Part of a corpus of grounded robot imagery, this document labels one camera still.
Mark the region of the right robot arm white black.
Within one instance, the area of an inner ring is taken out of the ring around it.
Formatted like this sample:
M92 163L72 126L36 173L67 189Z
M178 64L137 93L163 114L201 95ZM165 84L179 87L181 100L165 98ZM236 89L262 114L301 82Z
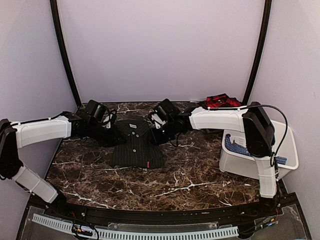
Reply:
M255 213L266 217L274 210L272 198L277 193L273 166L275 128L258 102L240 107L193 106L180 111L165 99L153 108L148 118L154 124L151 142L157 146L193 130L228 130L244 134L246 148L257 167L259 193L264 198L255 205Z

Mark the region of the red black plaid shirt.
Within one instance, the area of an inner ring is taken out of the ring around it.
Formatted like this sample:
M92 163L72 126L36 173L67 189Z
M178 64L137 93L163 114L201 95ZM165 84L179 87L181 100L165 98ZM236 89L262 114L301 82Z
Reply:
M235 97L229 97L226 93L207 96L206 100L197 103L198 107L208 108L236 108L242 106L242 103Z

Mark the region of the dark pinstripe long sleeve shirt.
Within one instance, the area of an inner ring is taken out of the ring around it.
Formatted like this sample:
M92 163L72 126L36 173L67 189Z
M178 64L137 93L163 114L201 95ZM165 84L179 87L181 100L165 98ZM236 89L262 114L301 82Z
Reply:
M109 162L111 167L157 169L165 165L161 148L151 143L151 128L146 120L120 120L116 126L126 142L114 148Z

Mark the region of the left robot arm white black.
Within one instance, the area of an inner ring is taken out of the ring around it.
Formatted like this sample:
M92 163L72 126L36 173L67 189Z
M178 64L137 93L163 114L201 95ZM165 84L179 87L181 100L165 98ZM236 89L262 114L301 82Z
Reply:
M70 137L91 138L102 147L114 147L125 143L112 118L100 122L88 113L79 115L64 111L55 117L26 122L0 121L0 178L13 180L30 193L50 204L60 218L71 213L66 197L56 187L27 167L19 158L19 149L55 139Z

